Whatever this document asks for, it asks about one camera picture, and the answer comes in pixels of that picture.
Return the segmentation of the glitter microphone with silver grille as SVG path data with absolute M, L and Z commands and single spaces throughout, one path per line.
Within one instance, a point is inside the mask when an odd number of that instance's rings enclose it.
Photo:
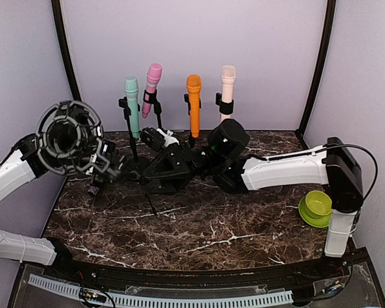
M 90 185 L 87 192 L 90 196 L 95 197 L 97 196 L 98 192 L 100 191 L 100 188 L 98 186 Z

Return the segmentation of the black tripod stand with shock mount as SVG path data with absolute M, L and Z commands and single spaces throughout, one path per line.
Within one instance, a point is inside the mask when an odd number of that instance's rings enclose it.
M 62 176 L 85 175 L 96 144 L 96 128 L 100 125 L 101 119 L 95 110 L 82 101 L 63 101 L 50 107 L 35 132 L 37 155 L 42 165 Z M 118 154 L 121 176 L 111 183 L 140 181 L 141 176 L 132 172 L 129 158 L 119 150 Z

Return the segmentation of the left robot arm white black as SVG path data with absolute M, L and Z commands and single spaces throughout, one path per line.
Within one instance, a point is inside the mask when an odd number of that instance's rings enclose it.
M 125 159 L 111 142 L 101 137 L 81 141 L 77 137 L 46 141 L 36 134 L 19 140 L 0 163 L 0 202 L 47 172 L 62 176 L 78 173 L 114 181 L 121 178 Z M 78 274 L 70 251 L 59 240 L 34 238 L 0 229 L 0 259 L 51 266 L 64 280 Z

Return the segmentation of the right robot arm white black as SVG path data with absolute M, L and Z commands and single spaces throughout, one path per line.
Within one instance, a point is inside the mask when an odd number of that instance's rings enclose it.
M 239 122 L 226 119 L 208 136 L 207 146 L 190 148 L 157 128 L 145 128 L 141 140 L 157 152 L 142 172 L 141 181 L 158 182 L 157 194 L 175 194 L 194 177 L 211 177 L 226 193 L 258 191 L 266 187 L 319 184 L 329 187 L 332 200 L 325 256 L 314 272 L 329 278 L 339 268 L 347 248 L 355 217 L 367 194 L 363 191 L 362 169 L 351 154 L 357 145 L 344 144 L 337 137 L 314 148 L 274 156 L 242 156 L 250 137 Z

